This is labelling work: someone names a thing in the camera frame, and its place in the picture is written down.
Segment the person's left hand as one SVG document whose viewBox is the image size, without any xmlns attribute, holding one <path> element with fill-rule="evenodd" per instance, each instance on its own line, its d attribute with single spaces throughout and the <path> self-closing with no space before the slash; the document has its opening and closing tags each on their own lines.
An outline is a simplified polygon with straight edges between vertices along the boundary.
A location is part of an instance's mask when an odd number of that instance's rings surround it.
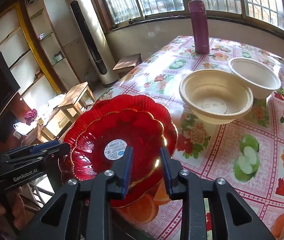
<svg viewBox="0 0 284 240">
<path fill-rule="evenodd" d="M 27 224 L 25 207 L 21 199 L 20 193 L 21 193 L 20 187 L 15 189 L 14 202 L 12 206 L 12 213 L 14 216 L 13 223 L 18 230 L 22 230 Z M 6 214 L 6 209 L 3 207 L 2 204 L 0 204 L 0 231 L 9 234 L 11 227 L 9 226 L 8 222 L 4 221 L 5 214 Z"/>
</svg>

